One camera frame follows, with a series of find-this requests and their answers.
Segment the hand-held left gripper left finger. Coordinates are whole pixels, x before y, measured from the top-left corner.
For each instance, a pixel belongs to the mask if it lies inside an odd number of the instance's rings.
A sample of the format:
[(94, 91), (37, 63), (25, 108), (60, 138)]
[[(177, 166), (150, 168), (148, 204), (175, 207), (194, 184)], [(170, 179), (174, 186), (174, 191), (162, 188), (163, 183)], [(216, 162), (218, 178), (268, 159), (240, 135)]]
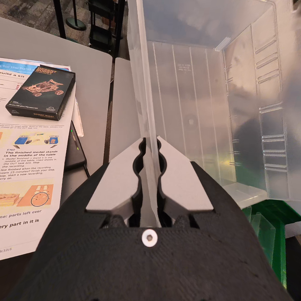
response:
[(130, 227), (140, 227), (143, 191), (140, 171), (144, 167), (146, 138), (140, 138), (108, 164), (86, 211), (120, 215)]

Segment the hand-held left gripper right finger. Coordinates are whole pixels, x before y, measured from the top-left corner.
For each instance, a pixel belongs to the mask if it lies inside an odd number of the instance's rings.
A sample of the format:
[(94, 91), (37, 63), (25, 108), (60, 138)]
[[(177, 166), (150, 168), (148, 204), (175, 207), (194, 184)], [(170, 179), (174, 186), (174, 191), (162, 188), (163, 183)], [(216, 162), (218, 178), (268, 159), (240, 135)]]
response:
[(213, 211), (213, 205), (190, 161), (157, 136), (160, 176), (157, 183), (157, 215), (161, 226), (172, 226), (179, 216)]

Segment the clear plastic drawer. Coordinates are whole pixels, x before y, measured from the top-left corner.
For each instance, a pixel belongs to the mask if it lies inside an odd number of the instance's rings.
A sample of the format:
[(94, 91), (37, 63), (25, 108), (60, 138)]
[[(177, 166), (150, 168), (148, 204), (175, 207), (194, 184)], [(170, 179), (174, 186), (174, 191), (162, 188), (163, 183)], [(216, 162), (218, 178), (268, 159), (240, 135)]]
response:
[(270, 266), (272, 266), (276, 236), (275, 227), (259, 212), (251, 215), (250, 223)]

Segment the clear plastic bin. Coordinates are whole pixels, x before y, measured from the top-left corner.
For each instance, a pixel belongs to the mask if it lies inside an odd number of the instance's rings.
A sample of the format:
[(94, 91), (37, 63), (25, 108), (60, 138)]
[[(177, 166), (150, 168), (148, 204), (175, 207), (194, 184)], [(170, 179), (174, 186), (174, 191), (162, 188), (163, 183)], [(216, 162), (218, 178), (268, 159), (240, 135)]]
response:
[(160, 136), (240, 207), (300, 212), (300, 1), (128, 1), (150, 204)]

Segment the green plastic bin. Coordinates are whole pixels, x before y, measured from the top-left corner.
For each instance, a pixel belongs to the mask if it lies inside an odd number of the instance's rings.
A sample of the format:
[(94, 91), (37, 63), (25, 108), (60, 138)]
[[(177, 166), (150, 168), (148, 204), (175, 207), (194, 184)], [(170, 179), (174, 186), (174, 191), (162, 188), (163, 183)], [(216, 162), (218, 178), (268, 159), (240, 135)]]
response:
[(276, 229), (272, 269), (277, 278), (287, 289), (285, 226), (300, 222), (300, 215), (285, 201), (264, 200), (243, 208), (242, 211), (250, 222), (252, 214), (261, 213)]

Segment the black power bank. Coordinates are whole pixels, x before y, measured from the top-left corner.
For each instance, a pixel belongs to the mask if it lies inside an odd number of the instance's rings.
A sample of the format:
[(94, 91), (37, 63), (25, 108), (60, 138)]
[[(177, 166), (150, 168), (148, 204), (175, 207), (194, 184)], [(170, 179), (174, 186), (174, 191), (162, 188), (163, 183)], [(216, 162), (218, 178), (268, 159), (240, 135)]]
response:
[(87, 172), (87, 159), (81, 146), (73, 121), (70, 124), (64, 172), (83, 167)]

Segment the printed instruction sheet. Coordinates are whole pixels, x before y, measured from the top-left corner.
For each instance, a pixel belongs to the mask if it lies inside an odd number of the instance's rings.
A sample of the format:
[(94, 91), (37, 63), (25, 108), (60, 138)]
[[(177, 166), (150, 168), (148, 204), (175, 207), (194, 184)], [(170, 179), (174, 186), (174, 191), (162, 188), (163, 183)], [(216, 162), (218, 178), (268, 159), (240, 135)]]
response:
[(67, 124), (1, 125), (1, 260), (34, 252), (57, 212)]

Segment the black model kit box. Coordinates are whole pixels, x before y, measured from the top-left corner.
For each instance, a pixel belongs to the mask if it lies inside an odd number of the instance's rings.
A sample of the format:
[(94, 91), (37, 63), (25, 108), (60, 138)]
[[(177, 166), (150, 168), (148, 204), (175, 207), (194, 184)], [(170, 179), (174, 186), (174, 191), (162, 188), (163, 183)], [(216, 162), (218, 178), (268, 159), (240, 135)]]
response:
[(72, 71), (39, 65), (5, 107), (13, 116), (59, 121), (75, 82)]

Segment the black shelf cart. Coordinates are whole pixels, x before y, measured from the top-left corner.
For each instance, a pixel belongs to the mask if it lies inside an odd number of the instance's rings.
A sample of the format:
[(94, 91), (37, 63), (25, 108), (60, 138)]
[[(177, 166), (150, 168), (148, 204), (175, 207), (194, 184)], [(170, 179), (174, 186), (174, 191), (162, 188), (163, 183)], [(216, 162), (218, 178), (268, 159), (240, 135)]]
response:
[[(126, 1), (88, 0), (87, 4), (91, 15), (90, 46), (111, 54), (114, 59), (117, 58), (120, 41), (123, 38), (122, 26)], [(96, 25), (96, 16), (109, 21), (108, 29)]]

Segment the black stanchion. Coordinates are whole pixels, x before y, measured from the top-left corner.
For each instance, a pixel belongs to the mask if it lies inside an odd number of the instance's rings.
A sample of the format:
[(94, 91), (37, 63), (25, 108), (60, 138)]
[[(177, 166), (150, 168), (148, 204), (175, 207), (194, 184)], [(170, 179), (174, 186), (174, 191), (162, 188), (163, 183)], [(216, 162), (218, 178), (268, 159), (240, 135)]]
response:
[(85, 31), (86, 25), (77, 18), (77, 10), (76, 10), (76, 1), (72, 0), (73, 4), (73, 17), (66, 18), (66, 25), (70, 28), (77, 30), (77, 31)]

